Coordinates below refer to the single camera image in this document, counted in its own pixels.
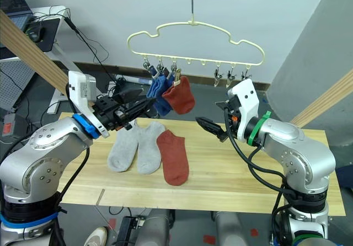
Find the wooden beam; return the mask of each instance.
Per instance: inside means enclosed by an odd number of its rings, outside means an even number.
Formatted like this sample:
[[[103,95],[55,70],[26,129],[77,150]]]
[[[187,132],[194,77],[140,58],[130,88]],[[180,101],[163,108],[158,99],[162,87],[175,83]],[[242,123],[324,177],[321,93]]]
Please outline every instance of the wooden beam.
[[[0,10],[0,42],[63,94],[67,75]]]
[[[305,126],[352,92],[353,68],[300,114],[294,117],[291,123],[298,127]]]

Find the gray sock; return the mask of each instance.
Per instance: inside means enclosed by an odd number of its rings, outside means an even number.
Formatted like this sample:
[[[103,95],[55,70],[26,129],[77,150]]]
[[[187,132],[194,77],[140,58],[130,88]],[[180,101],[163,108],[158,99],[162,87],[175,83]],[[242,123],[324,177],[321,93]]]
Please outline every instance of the gray sock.
[[[165,127],[152,121],[145,129],[138,130],[137,171],[141,174],[151,174],[161,165],[161,153],[157,146],[157,137],[165,131]]]
[[[130,122],[132,128],[126,130],[120,129],[116,135],[116,141],[108,155],[108,168],[115,172],[126,171],[135,156],[138,145],[139,127],[136,125],[136,120]]]

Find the red sock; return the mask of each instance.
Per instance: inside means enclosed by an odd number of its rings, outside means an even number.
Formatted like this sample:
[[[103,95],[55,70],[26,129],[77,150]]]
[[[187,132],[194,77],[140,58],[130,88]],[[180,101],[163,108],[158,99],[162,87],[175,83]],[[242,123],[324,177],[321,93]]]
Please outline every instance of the red sock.
[[[157,138],[157,145],[162,156],[165,181],[170,185],[185,183],[189,176],[185,138],[177,137],[170,130],[165,130]]]
[[[185,76],[180,78],[179,85],[169,87],[162,97],[179,115],[190,112],[195,106],[195,98],[191,93],[189,80]]]

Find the sock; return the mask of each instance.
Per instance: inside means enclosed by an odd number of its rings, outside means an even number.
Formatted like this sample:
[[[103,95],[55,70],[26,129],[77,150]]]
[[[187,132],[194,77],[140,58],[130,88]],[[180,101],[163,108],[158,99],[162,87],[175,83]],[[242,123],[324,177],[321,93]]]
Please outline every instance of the sock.
[[[188,78],[182,76],[177,86],[171,86],[162,97],[179,115],[190,112],[195,106],[195,98],[190,90]]]
[[[147,92],[147,94],[146,94],[146,97],[147,97],[147,98],[153,97],[157,86],[158,86],[158,83],[156,82],[155,79],[152,78],[152,84],[151,84],[151,86],[149,87],[149,90],[148,90],[148,92]]]
[[[138,130],[137,171],[141,174],[151,174],[161,165],[161,153],[157,146],[158,136],[165,127],[152,121],[145,129]]]
[[[157,145],[162,155],[165,181],[170,185],[185,183],[189,176],[185,138],[166,130],[157,138]]]
[[[169,86],[164,75],[158,77],[157,83],[158,85],[154,90],[153,95],[157,101],[153,104],[153,106],[160,115],[164,116],[172,110],[172,107],[169,105],[169,103],[162,97],[162,94],[168,90]]]
[[[173,85],[173,81],[174,81],[174,75],[172,74],[170,75],[169,79],[167,79],[168,88]]]
[[[130,124],[132,125],[130,130],[123,128],[117,132],[116,141],[108,155],[108,168],[115,172],[126,171],[136,153],[139,127],[136,125],[136,120],[131,121]]]

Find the wooden table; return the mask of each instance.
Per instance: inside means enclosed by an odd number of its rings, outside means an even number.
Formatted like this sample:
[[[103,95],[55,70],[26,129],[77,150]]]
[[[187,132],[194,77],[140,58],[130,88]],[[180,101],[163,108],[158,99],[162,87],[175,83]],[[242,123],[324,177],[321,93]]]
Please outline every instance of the wooden table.
[[[61,118],[71,116],[62,113]],[[137,119],[141,127],[147,127],[155,119]],[[116,132],[110,137],[95,140],[90,157],[63,198],[63,202],[84,205],[130,206],[189,210],[236,211],[270,213],[276,192],[263,186],[250,174],[246,163],[237,155],[229,140],[221,143],[216,136],[203,130],[194,121],[158,120],[176,136],[185,137],[190,174],[182,186],[168,185],[161,167],[150,175],[137,172],[136,159],[128,171],[112,172],[106,159],[116,140]],[[305,134],[327,145],[324,131],[305,130]],[[254,148],[239,144],[248,155]],[[60,190],[78,168],[85,152],[65,169]],[[283,171],[279,163],[266,153],[259,152],[253,159],[265,168]],[[261,174],[266,180],[280,185],[279,177]],[[345,216],[340,189],[335,172],[330,176],[327,201],[331,216]]]

